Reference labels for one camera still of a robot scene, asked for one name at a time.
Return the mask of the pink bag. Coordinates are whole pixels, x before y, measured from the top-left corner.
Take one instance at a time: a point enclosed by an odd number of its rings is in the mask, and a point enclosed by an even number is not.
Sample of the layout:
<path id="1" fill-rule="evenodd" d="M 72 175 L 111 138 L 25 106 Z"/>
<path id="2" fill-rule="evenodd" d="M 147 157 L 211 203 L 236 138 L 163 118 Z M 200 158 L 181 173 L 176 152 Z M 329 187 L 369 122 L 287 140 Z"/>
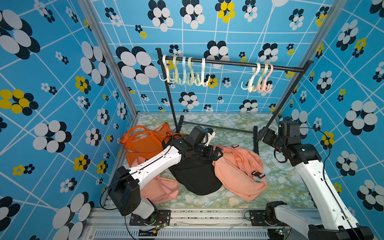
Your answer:
<path id="1" fill-rule="evenodd" d="M 260 156 L 238 145 L 216 147 L 223 152 L 223 156 L 213 162 L 216 177 L 243 200 L 251 202 L 258 198 L 267 188 Z"/>
<path id="2" fill-rule="evenodd" d="M 163 178 L 159 174 L 141 189 L 141 196 L 158 205 L 176 199 L 179 191 L 180 185 L 178 181 Z"/>

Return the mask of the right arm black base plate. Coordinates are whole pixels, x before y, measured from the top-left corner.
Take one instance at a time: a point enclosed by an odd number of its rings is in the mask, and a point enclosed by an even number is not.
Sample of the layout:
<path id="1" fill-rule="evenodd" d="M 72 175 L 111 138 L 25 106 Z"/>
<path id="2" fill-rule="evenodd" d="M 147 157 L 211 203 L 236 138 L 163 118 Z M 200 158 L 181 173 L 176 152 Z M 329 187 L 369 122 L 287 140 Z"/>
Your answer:
<path id="1" fill-rule="evenodd" d="M 248 210 L 245 218 L 251 222 L 253 227 L 268 227 L 266 222 L 265 210 Z"/>

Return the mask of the black bag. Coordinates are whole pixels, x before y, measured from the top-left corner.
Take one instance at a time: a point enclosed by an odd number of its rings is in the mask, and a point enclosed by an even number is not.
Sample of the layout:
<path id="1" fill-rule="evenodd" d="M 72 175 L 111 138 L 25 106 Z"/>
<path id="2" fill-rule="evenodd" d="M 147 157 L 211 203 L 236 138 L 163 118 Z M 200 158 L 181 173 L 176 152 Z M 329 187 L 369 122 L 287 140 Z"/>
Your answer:
<path id="1" fill-rule="evenodd" d="M 213 161 L 208 159 L 185 158 L 169 170 L 188 191 L 199 196 L 209 195 L 222 187 L 215 175 Z"/>

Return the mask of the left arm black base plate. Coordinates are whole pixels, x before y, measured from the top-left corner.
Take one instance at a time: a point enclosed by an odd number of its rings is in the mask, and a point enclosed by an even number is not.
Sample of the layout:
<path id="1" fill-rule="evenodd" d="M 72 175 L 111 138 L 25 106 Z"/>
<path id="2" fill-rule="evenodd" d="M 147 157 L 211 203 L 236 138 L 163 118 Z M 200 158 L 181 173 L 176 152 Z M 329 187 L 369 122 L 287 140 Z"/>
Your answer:
<path id="1" fill-rule="evenodd" d="M 171 210 L 156 210 L 150 217 L 143 219 L 139 215 L 131 214 L 130 226 L 168 226 L 171 220 Z"/>

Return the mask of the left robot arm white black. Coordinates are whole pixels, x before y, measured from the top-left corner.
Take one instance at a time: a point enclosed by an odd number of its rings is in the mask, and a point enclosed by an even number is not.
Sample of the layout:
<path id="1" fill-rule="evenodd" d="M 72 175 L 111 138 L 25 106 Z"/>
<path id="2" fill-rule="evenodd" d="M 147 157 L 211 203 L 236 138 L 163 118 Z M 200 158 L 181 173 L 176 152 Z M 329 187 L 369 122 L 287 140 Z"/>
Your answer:
<path id="1" fill-rule="evenodd" d="M 190 134 L 169 141 L 162 152 L 143 164 L 118 168 L 106 193 L 120 214 L 154 220 L 157 209 L 141 196 L 141 190 L 165 170 L 170 170 L 179 183 L 196 195 L 217 191 L 222 182 L 215 175 L 213 163 L 223 156 L 223 152 L 210 145 L 214 136 L 213 129 L 196 126 Z"/>

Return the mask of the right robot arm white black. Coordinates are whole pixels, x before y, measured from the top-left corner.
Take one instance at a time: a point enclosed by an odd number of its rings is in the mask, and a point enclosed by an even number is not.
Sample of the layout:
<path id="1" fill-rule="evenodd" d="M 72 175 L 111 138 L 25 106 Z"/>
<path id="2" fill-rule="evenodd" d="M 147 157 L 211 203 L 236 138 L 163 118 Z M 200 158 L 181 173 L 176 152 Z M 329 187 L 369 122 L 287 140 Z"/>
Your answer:
<path id="1" fill-rule="evenodd" d="M 333 187 L 317 149 L 303 144 L 300 124 L 286 117 L 279 122 L 278 131 L 269 126 L 258 134 L 262 141 L 283 154 L 285 160 L 299 173 L 319 212 L 315 220 L 292 209 L 283 201 L 270 202 L 266 206 L 266 222 L 270 225 L 284 223 L 308 240 L 372 240 L 374 234 L 369 227 L 361 226 L 348 210 Z"/>

